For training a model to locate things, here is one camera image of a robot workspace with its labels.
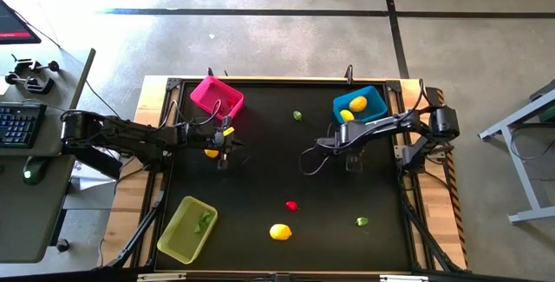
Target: blue bin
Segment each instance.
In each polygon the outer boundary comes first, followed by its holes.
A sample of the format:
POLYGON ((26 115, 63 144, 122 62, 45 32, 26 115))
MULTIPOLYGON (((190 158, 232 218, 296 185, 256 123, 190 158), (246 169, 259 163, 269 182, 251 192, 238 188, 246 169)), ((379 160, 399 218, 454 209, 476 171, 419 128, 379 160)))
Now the blue bin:
POLYGON ((347 95, 338 96, 333 100, 333 114, 336 116, 339 123, 345 123, 339 112, 344 109, 350 111, 349 103, 358 96, 364 96, 368 104, 362 112, 351 112, 355 116, 355 120, 362 122, 375 121, 388 113, 388 106, 382 100, 378 90, 372 86, 368 86, 348 93, 347 95))

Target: monitor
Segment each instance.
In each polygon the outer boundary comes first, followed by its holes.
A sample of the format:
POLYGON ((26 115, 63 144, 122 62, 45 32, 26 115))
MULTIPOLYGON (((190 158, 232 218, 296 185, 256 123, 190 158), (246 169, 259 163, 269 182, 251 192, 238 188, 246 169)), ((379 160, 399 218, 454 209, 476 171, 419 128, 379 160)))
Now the monitor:
POLYGON ((0 0, 0 44, 40 43, 39 38, 17 13, 0 0))

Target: keyboard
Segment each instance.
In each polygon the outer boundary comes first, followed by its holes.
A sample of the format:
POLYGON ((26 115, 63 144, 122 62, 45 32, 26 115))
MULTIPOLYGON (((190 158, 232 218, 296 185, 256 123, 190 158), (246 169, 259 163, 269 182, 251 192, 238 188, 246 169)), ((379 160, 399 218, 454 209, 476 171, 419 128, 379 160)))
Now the keyboard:
POLYGON ((0 102, 0 148, 32 148, 46 105, 0 102))

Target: concrete floor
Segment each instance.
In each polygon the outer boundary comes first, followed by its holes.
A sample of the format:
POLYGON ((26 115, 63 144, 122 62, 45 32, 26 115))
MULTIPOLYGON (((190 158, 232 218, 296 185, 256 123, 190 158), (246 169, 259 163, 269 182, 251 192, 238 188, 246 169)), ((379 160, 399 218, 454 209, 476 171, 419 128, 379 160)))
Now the concrete floor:
MULTIPOLYGON (((340 76, 352 63, 355 76, 399 77, 386 17, 94 13, 118 7, 386 10, 385 0, 6 1, 43 31, 55 33, 63 46, 95 47, 89 81, 127 118, 134 115, 144 75, 205 75, 212 67, 230 75, 340 76)), ((395 3, 405 11, 555 11, 552 0, 395 3)), ((526 104, 531 92, 553 79, 555 20, 402 18, 399 23, 410 76, 443 89, 459 114, 454 157, 470 269, 553 280, 555 219, 509 224, 508 213, 529 208, 524 192, 506 150, 481 143, 476 134, 526 104)), ((87 89, 80 107, 108 112, 87 89)), ((555 189, 552 181, 545 184, 555 189)), ((0 265, 0 276, 93 267, 107 219, 107 211, 70 213, 62 234, 74 242, 72 251, 49 250, 36 265, 0 265)))

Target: yellow fruit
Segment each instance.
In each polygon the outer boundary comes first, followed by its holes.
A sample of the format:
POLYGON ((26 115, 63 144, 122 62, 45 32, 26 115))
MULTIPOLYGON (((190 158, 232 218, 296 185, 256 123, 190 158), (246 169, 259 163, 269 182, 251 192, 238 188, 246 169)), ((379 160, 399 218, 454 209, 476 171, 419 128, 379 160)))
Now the yellow fruit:
POLYGON ((286 240, 292 234, 291 229, 287 225, 276 224, 270 228, 270 236, 272 239, 286 240))
POLYGON ((210 157, 210 158, 216 158, 219 154, 218 150, 205 150, 205 154, 206 156, 210 157))
POLYGON ((352 121, 355 119, 355 116, 353 115, 353 113, 349 112, 347 109, 342 110, 341 112, 339 112, 339 114, 341 115, 341 117, 345 122, 352 121))
POLYGON ((349 103, 349 108, 353 112, 362 112, 366 108, 368 101, 364 96, 358 96, 349 103))

